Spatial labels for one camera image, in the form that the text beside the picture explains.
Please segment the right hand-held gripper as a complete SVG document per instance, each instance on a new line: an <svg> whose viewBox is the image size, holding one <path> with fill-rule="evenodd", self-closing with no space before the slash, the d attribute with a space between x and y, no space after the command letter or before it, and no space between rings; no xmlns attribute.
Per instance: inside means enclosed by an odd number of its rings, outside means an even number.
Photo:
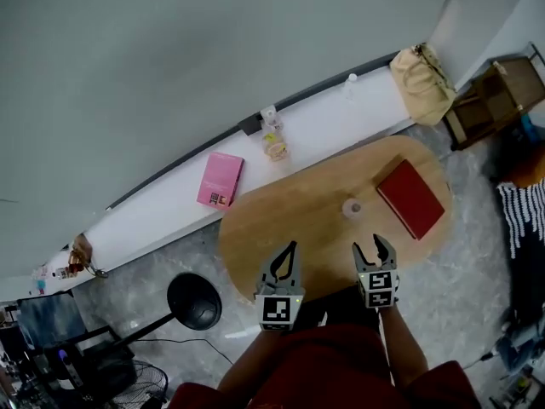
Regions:
<svg viewBox="0 0 545 409"><path fill-rule="evenodd" d="M352 245L354 264L359 274L359 292L366 308L389 308L396 302L399 286L397 253L381 235L373 234L380 268L372 268L359 245Z"/></svg>

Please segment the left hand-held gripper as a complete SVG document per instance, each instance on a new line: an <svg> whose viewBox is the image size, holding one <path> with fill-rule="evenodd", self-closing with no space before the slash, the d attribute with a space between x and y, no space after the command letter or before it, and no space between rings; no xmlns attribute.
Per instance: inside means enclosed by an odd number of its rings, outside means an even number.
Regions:
<svg viewBox="0 0 545 409"><path fill-rule="evenodd" d="M305 296L300 284L300 259L297 242L275 250L261 266L261 282L255 305L263 331L291 331Z"/></svg>

